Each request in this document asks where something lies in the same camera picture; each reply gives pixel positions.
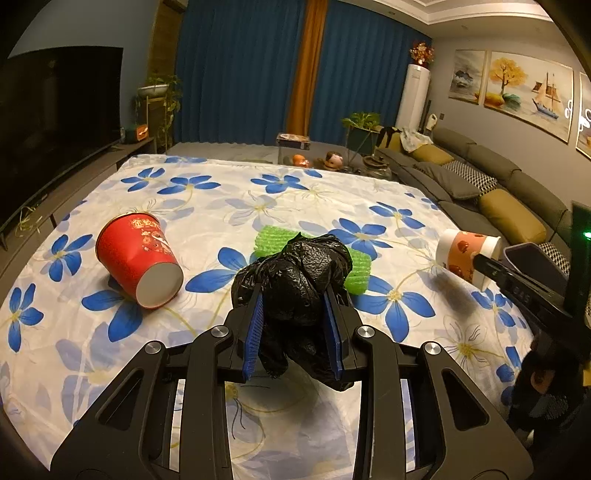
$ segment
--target metal screw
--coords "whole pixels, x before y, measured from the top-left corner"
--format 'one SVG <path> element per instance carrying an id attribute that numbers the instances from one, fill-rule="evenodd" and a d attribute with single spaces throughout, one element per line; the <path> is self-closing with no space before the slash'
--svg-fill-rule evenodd
<path id="1" fill-rule="evenodd" d="M 357 329 L 357 335 L 363 338 L 371 338 L 375 335 L 375 330 L 369 325 L 363 325 Z"/>
<path id="2" fill-rule="evenodd" d="M 144 350 L 146 353 L 153 355 L 155 353 L 158 353 L 161 348 L 162 345 L 160 345 L 160 342 L 150 342 L 144 347 Z"/>
<path id="3" fill-rule="evenodd" d="M 429 342 L 425 345 L 425 351 L 429 355 L 439 355 L 441 353 L 441 346 L 435 342 Z"/>
<path id="4" fill-rule="evenodd" d="M 217 325 L 212 328 L 212 335 L 217 338 L 225 337 L 228 333 L 230 333 L 230 330 L 224 325 Z"/>

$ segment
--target gray sofa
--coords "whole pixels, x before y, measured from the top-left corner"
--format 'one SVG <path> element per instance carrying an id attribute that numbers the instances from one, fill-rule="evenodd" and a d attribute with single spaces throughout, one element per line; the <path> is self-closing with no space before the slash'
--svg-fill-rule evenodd
<path id="1" fill-rule="evenodd" d="M 498 180 L 497 188 L 512 194 L 542 222 L 547 233 L 544 243 L 551 242 L 570 261 L 572 213 L 556 195 L 523 173 L 511 160 L 477 145 L 464 135 L 437 127 L 433 131 L 433 142 L 455 160 L 468 163 L 472 168 L 495 177 Z M 413 168 L 417 161 L 404 151 L 397 151 L 396 146 L 394 149 L 382 147 L 376 149 L 375 155 L 389 162 L 394 180 L 421 190 L 460 229 L 501 236 L 504 243 L 509 244 L 505 236 L 480 213 L 475 202 L 452 199 L 438 182 Z"/>

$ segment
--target television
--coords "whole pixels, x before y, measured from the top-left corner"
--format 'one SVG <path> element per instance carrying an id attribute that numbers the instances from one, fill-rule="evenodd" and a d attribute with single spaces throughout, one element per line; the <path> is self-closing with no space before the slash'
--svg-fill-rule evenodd
<path id="1" fill-rule="evenodd" d="M 53 184 L 121 138 L 123 49 L 78 46 L 0 67 L 0 233 Z"/>

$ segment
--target green mesh sponge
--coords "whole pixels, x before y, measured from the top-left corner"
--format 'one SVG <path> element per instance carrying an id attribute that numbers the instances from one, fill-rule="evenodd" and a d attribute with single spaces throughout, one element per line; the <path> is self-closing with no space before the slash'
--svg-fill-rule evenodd
<path id="1" fill-rule="evenodd" d="M 294 238 L 298 232 L 279 228 L 277 226 L 265 226 L 255 239 L 255 255 L 266 257 L 283 250 L 287 242 Z M 347 247 L 353 260 L 353 270 L 347 275 L 345 288 L 351 295 L 361 295 L 368 288 L 369 274 L 371 273 L 371 257 L 368 254 L 352 250 Z"/>

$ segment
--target figurine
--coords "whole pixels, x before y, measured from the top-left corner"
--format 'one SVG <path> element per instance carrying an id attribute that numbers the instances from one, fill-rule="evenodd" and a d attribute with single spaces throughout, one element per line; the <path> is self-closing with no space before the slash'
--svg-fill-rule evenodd
<path id="1" fill-rule="evenodd" d="M 294 167 L 310 168 L 310 162 L 308 162 L 303 155 L 294 155 L 291 159 Z"/>
<path id="2" fill-rule="evenodd" d="M 326 170 L 338 171 L 343 168 L 343 157 L 338 152 L 328 152 L 324 161 Z"/>

